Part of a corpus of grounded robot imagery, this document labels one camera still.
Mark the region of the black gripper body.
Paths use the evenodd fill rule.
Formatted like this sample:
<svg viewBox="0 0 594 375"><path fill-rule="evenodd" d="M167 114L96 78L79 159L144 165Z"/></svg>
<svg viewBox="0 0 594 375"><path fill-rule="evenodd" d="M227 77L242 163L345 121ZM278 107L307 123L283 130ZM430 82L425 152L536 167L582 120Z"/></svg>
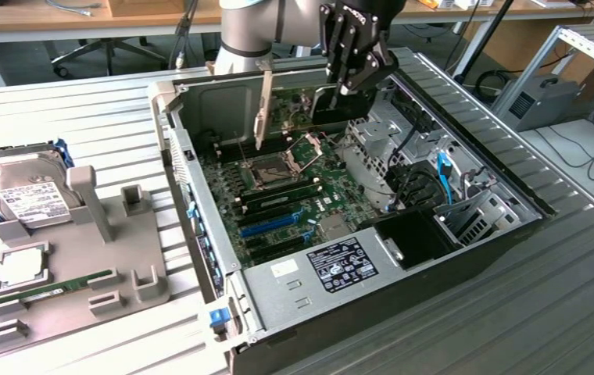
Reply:
<svg viewBox="0 0 594 375"><path fill-rule="evenodd" d="M370 50L381 39L381 33L389 32L405 4L405 1L393 0L337 1L335 14L342 18L337 32L341 45L350 51Z"/></svg>

